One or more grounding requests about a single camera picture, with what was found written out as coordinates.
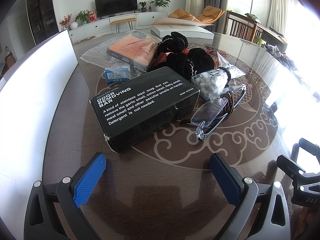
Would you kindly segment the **green potted plant right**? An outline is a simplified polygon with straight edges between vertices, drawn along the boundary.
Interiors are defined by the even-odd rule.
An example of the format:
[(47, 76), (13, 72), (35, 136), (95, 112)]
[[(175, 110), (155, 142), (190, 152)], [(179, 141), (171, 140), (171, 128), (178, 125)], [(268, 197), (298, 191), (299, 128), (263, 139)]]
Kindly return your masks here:
[(150, 4), (155, 6), (157, 12), (162, 12), (164, 8), (169, 6), (171, 0), (150, 0)]

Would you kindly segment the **cotton swabs plastic bag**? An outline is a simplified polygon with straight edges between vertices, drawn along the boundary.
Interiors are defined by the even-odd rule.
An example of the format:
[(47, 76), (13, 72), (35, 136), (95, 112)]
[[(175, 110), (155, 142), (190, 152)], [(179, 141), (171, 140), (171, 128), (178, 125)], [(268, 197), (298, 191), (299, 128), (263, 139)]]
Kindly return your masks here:
[(219, 65), (216, 69), (208, 70), (195, 75), (192, 83), (200, 90), (200, 96), (204, 101), (218, 98), (227, 87), (231, 79), (245, 75), (245, 72), (229, 63), (220, 53), (217, 53)]

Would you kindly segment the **green potted plant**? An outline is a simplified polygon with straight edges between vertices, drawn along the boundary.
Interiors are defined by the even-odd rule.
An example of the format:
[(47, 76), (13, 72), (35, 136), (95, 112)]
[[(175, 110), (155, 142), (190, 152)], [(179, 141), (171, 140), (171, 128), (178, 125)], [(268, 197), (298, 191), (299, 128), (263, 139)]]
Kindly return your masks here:
[(89, 15), (88, 14), (89, 14), (88, 10), (80, 11), (75, 17), (75, 22), (79, 22), (82, 25), (87, 24), (89, 22)]
[(162, 12), (164, 8), (169, 6), (171, 0), (150, 0), (150, 4), (155, 6), (157, 12)]

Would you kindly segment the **white flat gift box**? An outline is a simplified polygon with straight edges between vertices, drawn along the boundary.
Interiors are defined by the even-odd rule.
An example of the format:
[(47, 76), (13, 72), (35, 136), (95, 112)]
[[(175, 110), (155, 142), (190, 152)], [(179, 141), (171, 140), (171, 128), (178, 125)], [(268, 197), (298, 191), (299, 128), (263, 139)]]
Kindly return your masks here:
[(178, 32), (187, 38), (213, 39), (214, 34), (205, 29), (207, 24), (182, 20), (178, 18), (160, 17), (150, 25), (151, 30), (160, 38)]

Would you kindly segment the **orange phone case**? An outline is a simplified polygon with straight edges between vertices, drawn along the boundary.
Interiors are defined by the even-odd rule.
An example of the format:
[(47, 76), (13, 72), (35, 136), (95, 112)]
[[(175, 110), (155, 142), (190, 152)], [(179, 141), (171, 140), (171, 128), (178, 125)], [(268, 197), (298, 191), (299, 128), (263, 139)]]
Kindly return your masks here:
[(127, 31), (89, 49), (80, 59), (116, 73), (125, 69), (145, 73), (160, 41), (142, 31)]

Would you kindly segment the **reading glasses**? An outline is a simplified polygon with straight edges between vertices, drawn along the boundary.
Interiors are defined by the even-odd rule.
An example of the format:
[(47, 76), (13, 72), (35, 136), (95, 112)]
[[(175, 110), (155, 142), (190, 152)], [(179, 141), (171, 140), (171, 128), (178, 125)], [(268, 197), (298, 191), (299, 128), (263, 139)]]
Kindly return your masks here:
[(245, 95), (244, 84), (226, 87), (218, 98), (206, 102), (190, 119), (184, 119), (181, 123), (196, 126), (195, 135), (203, 141), (233, 113)]

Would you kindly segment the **orange rocking lounge chair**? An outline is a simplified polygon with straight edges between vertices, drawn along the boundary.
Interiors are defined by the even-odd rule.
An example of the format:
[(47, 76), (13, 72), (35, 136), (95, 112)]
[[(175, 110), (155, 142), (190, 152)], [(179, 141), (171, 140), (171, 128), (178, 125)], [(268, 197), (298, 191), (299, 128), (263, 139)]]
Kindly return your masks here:
[(180, 20), (194, 21), (194, 22), (199, 22), (199, 23), (203, 23), (203, 24), (213, 24), (224, 13), (225, 12), (222, 9), (208, 5), (205, 7), (203, 12), (197, 16), (194, 16), (191, 13), (186, 12), (182, 9), (177, 9), (172, 14), (170, 14), (168, 17), (180, 19)]

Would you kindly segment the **green potted plant left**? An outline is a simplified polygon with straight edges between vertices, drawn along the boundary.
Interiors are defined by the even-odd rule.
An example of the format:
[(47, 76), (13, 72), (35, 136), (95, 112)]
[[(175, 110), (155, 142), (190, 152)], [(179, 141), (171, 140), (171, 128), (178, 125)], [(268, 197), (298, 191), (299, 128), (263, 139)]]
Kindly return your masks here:
[(89, 15), (88, 14), (89, 14), (88, 10), (80, 11), (75, 17), (75, 22), (79, 22), (82, 25), (87, 24), (89, 22)]

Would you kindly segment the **black velvet scrunchie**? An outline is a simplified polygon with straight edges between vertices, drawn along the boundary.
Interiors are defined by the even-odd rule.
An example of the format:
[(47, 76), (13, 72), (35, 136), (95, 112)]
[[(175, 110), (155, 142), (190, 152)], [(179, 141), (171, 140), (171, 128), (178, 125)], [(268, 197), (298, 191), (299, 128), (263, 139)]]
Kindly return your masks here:
[(170, 35), (165, 35), (158, 44), (161, 53), (181, 53), (187, 47), (187, 38), (176, 31), (172, 31)]
[(149, 67), (148, 71), (169, 67), (186, 80), (190, 81), (195, 75), (215, 68), (212, 57), (202, 48), (192, 48), (188, 53), (169, 53), (165, 61)]

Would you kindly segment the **black odor removing bar box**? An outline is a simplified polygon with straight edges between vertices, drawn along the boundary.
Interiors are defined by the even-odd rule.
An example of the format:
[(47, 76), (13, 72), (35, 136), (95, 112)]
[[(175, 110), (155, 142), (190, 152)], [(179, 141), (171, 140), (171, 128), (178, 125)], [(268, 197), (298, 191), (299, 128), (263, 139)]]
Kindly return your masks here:
[(169, 67), (148, 72), (90, 99), (113, 152), (121, 153), (190, 113), (200, 90)]

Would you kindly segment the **wooden dining chair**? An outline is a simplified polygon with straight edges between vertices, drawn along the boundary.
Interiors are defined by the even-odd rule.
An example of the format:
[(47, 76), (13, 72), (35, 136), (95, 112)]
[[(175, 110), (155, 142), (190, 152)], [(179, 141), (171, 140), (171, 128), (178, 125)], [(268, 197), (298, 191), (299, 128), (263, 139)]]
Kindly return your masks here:
[(252, 43), (255, 37), (259, 37), (267, 44), (277, 46), (282, 53), (287, 49), (286, 41), (275, 31), (247, 16), (232, 11), (227, 13), (225, 34)]

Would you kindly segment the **white storage bin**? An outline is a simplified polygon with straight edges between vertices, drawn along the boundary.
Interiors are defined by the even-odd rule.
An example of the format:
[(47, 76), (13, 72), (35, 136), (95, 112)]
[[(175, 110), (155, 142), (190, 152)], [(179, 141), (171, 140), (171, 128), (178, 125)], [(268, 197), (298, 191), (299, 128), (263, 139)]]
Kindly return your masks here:
[(68, 31), (45, 40), (24, 55), (1, 85), (1, 221), (23, 239), (33, 183), (42, 179), (52, 120), (78, 65)]

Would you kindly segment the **dark glass display cabinet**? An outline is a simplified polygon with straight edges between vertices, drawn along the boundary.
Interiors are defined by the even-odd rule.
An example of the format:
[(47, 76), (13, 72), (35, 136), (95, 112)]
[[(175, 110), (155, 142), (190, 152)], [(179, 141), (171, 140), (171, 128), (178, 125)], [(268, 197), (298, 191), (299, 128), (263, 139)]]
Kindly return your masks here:
[(28, 20), (35, 44), (59, 32), (53, 0), (26, 0)]

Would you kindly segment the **blue white medicine box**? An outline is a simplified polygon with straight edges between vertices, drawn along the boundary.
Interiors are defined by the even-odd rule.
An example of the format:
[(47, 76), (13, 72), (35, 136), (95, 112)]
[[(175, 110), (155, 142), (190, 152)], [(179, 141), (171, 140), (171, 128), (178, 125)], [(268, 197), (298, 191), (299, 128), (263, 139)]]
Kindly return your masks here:
[(131, 66), (113, 66), (104, 70), (106, 82), (125, 82), (137, 77), (136, 70)]

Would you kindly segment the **black flat television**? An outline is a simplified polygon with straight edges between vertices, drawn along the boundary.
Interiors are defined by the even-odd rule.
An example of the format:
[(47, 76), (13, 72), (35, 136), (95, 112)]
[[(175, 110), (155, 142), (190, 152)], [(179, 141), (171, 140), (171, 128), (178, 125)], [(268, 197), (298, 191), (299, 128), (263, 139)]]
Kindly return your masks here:
[(122, 12), (136, 11), (137, 0), (94, 0), (97, 17), (111, 16)]

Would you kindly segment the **red snack packet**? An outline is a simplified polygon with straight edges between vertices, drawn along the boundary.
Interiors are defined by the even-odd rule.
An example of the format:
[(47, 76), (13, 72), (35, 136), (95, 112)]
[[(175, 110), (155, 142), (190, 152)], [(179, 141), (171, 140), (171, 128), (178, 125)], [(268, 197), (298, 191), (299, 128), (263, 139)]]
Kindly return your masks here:
[(182, 52), (174, 53), (174, 52), (166, 52), (166, 53), (160, 53), (157, 56), (157, 60), (159, 62), (164, 62), (167, 60), (167, 57), (169, 55), (174, 54), (183, 54), (189, 59), (204, 59), (205, 57), (210, 57), (210, 54), (214, 52), (214, 50), (204, 50), (202, 48), (193, 48), (193, 49), (185, 49)]

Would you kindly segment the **small potted plant by tv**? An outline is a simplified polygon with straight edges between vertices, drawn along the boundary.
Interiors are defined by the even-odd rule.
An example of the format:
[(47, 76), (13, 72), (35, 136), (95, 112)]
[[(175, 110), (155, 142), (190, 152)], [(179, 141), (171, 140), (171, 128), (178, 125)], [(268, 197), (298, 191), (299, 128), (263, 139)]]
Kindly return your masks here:
[(139, 5), (140, 5), (140, 11), (146, 12), (146, 1), (139, 2)]

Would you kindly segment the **red flowers in white vase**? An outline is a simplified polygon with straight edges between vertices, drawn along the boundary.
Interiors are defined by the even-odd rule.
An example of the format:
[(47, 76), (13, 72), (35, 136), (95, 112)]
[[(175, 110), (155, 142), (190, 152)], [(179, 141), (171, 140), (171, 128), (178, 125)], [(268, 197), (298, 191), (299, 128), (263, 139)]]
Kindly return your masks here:
[(71, 30), (72, 23), (72, 14), (68, 14), (64, 16), (62, 20), (59, 21), (59, 25), (61, 25), (64, 29)]

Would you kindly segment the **white tv cabinet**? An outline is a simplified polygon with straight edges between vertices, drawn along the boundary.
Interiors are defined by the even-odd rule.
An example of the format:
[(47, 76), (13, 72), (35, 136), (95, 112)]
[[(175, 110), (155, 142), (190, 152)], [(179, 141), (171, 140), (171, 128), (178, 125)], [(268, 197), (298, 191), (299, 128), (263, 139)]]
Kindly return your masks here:
[(167, 16), (167, 12), (139, 12), (113, 16), (84, 24), (70, 30), (68, 33), (71, 41), (74, 43), (90, 37), (121, 33), (129, 30), (150, 29), (150, 25), (155, 20)]

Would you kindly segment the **wooden bench stool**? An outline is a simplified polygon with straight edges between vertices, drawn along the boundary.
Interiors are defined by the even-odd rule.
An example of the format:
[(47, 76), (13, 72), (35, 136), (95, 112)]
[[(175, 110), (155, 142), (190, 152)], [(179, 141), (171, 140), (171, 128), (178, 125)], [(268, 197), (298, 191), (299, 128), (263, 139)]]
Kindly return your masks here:
[(133, 23), (137, 21), (136, 18), (125, 18), (121, 20), (115, 20), (110, 22), (110, 26), (115, 26), (116, 28), (116, 33), (121, 32), (121, 24), (127, 23), (129, 25), (129, 29), (133, 30)]

